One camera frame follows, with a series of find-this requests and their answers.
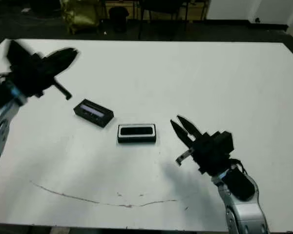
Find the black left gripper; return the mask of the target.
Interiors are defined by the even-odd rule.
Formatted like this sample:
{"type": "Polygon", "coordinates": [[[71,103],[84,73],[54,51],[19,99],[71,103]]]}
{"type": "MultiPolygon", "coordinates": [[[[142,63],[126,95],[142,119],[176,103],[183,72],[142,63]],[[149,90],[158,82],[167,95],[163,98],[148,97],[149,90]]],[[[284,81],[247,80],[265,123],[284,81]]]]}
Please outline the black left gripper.
{"type": "Polygon", "coordinates": [[[13,73],[12,81],[26,97],[41,97],[43,91],[53,85],[69,100],[72,94],[56,80],[56,76],[74,62],[78,53],[76,48],[66,47],[44,58],[39,54],[8,54],[7,60],[13,73]]]}

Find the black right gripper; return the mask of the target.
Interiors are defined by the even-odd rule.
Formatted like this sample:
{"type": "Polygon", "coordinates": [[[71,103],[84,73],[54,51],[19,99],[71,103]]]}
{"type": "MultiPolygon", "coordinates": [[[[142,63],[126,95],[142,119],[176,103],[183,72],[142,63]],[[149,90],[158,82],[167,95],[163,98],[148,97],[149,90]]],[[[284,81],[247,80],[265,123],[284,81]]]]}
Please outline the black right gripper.
{"type": "Polygon", "coordinates": [[[232,134],[230,132],[215,132],[213,135],[201,132],[186,118],[177,115],[185,131],[172,119],[170,123],[178,138],[189,148],[175,161],[181,166],[182,161],[188,156],[199,166],[199,172],[208,173],[210,176],[226,171],[231,164],[230,153],[234,150],[232,134]],[[188,133],[196,138],[192,141],[188,133]]]}

